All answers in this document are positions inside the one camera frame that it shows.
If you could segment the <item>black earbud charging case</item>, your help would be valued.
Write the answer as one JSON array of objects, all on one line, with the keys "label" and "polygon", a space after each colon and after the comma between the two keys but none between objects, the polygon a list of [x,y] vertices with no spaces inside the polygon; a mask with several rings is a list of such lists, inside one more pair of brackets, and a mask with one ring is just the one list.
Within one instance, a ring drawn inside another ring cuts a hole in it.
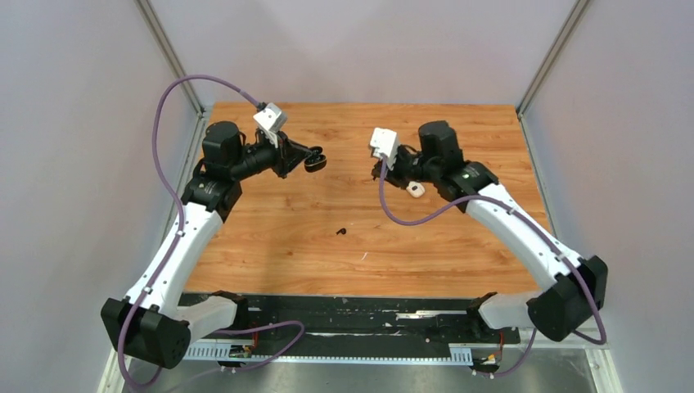
[{"label": "black earbud charging case", "polygon": [[318,172],[327,165],[327,157],[323,154],[320,146],[310,147],[309,153],[304,160],[304,170],[307,173]]}]

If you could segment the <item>white earbud charging case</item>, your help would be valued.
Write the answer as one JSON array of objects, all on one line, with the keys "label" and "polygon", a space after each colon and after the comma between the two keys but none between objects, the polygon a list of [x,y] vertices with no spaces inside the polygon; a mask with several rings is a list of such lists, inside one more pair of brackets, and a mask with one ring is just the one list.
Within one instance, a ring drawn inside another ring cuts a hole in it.
[{"label": "white earbud charging case", "polygon": [[425,188],[418,182],[410,182],[406,187],[406,191],[413,198],[420,198],[426,193]]}]

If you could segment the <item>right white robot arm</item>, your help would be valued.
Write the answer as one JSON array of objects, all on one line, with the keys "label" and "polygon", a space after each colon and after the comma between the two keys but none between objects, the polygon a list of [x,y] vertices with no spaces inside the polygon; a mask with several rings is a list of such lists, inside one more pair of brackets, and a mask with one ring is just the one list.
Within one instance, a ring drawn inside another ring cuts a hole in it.
[{"label": "right white robot arm", "polygon": [[[377,162],[381,208],[395,223],[417,226],[457,208],[485,226],[524,265],[537,291],[475,298],[467,309],[467,330],[489,341],[503,328],[533,328],[560,342],[575,334],[595,345],[607,342],[600,315],[605,304],[608,267],[598,256],[583,256],[543,228],[479,161],[465,158],[457,133],[445,120],[423,124],[420,148],[403,144],[391,129],[376,128],[369,141]],[[447,203],[422,219],[397,218],[385,200],[385,185],[400,189],[433,185]]]}]

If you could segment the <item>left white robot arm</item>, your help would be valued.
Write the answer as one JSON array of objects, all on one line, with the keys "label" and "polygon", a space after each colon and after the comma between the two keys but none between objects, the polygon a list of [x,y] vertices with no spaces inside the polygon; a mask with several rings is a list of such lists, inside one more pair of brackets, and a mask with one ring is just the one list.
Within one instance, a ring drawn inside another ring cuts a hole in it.
[{"label": "left white robot arm", "polygon": [[180,307],[183,289],[202,252],[221,229],[242,194],[243,180],[270,169],[279,178],[298,165],[316,172],[327,164],[320,146],[308,147],[278,132],[272,141],[261,129],[253,143],[231,121],[210,125],[202,158],[182,195],[174,201],[177,218],[145,273],[120,300],[101,309],[119,359],[130,356],[171,369],[190,344],[217,331],[231,338],[250,330],[246,298],[217,291],[202,302]]}]

